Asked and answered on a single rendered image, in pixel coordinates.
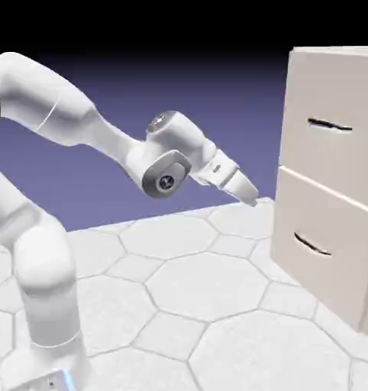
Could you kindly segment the cream tall drawer front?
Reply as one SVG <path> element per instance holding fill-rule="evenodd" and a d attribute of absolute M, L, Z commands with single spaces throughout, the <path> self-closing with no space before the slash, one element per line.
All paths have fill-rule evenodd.
<path fill-rule="evenodd" d="M 308 118 L 353 131 L 312 127 Z M 368 206 L 368 47 L 290 53 L 279 162 Z"/>

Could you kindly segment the cream short drawer front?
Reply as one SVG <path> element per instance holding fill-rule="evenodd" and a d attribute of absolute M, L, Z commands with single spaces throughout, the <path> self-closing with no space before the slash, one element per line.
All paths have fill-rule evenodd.
<path fill-rule="evenodd" d="M 368 334 L 368 207 L 278 169 L 271 257 L 352 329 Z"/>

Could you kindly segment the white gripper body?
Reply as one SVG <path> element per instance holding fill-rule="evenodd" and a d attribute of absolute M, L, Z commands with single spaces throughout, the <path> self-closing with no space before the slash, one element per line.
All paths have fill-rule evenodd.
<path fill-rule="evenodd" d="M 240 170 L 235 171 L 222 190 L 246 205 L 254 207 L 257 204 L 259 191 Z"/>

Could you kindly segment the cream painted cabinet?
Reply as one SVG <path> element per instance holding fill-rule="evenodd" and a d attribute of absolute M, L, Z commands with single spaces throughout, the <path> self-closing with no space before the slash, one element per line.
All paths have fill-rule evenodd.
<path fill-rule="evenodd" d="M 290 52 L 275 262 L 368 334 L 368 47 Z"/>

